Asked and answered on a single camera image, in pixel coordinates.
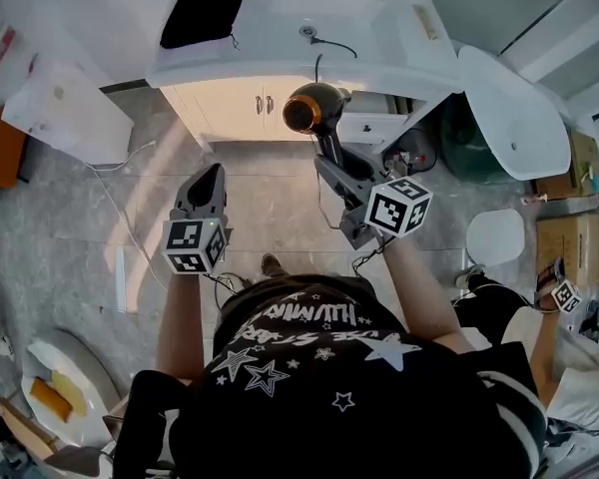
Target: drain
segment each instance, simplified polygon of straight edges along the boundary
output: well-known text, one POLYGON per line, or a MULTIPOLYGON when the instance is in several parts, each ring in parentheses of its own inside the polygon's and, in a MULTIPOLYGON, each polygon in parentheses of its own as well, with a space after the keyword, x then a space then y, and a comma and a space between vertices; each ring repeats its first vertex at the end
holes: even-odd
POLYGON ((311 37, 315 37, 317 35, 317 29, 309 25, 304 25, 303 27, 299 27, 299 34, 302 37, 310 39, 311 37))

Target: bathroom vanity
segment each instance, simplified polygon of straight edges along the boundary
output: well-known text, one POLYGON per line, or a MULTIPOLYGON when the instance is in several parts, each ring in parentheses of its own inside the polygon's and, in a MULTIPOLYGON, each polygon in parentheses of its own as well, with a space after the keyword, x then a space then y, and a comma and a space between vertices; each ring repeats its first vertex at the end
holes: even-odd
POLYGON ((378 152, 463 90, 432 0, 243 0, 233 38, 156 46, 147 80, 207 151, 217 141, 309 140, 286 127, 282 109, 314 81, 319 54, 318 79, 352 93, 340 140, 378 152), (345 47, 311 44, 306 29, 345 47))

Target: gray tile floor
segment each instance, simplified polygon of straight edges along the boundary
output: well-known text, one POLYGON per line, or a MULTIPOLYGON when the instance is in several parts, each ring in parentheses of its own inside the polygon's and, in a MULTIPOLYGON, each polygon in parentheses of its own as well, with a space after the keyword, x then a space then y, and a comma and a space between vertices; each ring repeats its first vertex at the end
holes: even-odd
MULTIPOLYGON (((220 161, 228 173, 227 213, 235 229, 221 270, 258 275, 263 252, 273 251, 290 272, 351 274, 354 252, 328 228, 317 207, 311 143, 224 143, 205 157, 161 93, 137 89, 111 96, 136 123, 130 150, 151 141, 124 168, 102 177, 123 210, 137 242, 163 284, 168 272, 158 246, 162 221, 177 188, 200 166, 220 161)), ((152 367, 165 292, 152 278, 100 182, 80 162, 32 144, 31 183, 0 193, 0 314, 17 356, 36 332, 65 328, 84 341, 125 392, 133 375, 152 367), (126 303, 116 293, 116 256, 125 264, 126 303)), ((453 274, 466 264, 465 232, 478 213, 517 208, 526 221, 527 246, 516 261, 491 275, 528 293, 534 279, 537 210, 524 208, 521 184, 499 187, 460 183, 442 162, 420 180, 435 193, 426 224, 414 235, 448 295, 453 274)), ((322 189, 330 218, 340 202, 322 189)), ((380 301, 398 313, 381 257, 360 271, 380 301)), ((203 279, 205 351, 217 318, 214 285, 203 279)), ((227 293, 220 287, 221 301, 227 293)), ((17 372, 18 361, 12 366, 17 372)))

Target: toilet lid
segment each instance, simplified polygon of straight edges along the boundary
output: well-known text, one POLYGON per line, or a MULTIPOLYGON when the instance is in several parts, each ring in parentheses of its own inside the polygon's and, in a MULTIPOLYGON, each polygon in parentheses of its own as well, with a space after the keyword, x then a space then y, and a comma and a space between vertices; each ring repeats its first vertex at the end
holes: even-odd
POLYGON ((568 133, 550 100, 486 52, 464 46, 457 57, 470 110, 501 167, 520 181, 567 172, 568 133))
POLYGON ((524 245, 523 218, 515 210, 480 213, 468 226, 468 255, 477 264, 495 266, 514 260, 524 245))

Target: striped sleeve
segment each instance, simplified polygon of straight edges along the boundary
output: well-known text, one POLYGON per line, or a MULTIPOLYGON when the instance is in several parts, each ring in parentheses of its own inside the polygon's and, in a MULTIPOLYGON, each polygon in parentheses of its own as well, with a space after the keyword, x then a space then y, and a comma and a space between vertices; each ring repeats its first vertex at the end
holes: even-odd
POLYGON ((534 476, 542 458, 547 416, 523 346, 515 342, 469 354, 471 368, 499 413, 502 445, 524 456, 528 477, 534 476))

